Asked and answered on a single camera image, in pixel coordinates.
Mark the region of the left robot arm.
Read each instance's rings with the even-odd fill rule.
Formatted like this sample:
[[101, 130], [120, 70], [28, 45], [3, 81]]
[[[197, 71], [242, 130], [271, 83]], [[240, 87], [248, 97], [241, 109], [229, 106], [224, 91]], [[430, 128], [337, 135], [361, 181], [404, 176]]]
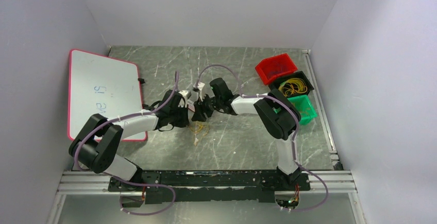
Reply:
[[169, 126], [185, 128], [189, 125], [187, 90], [168, 90], [161, 101], [145, 105], [135, 116], [109, 122], [100, 114], [90, 116], [69, 147], [69, 154], [96, 174], [107, 173], [122, 179], [130, 191], [143, 183], [143, 170], [126, 158], [117, 155], [121, 140], [142, 132], [165, 131]]

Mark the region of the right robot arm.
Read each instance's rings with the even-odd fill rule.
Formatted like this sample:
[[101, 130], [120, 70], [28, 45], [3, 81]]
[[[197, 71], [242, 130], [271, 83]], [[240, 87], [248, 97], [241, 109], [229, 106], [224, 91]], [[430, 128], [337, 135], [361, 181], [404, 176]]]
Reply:
[[233, 94], [222, 78], [210, 82], [214, 96], [204, 91], [204, 84], [196, 82], [193, 90], [198, 93], [194, 102], [192, 121], [205, 122], [213, 112], [229, 115], [256, 114], [267, 132], [275, 138], [278, 151], [278, 184], [284, 190], [292, 189], [301, 174], [296, 150], [296, 137], [301, 115], [290, 101], [277, 89], [255, 96]]

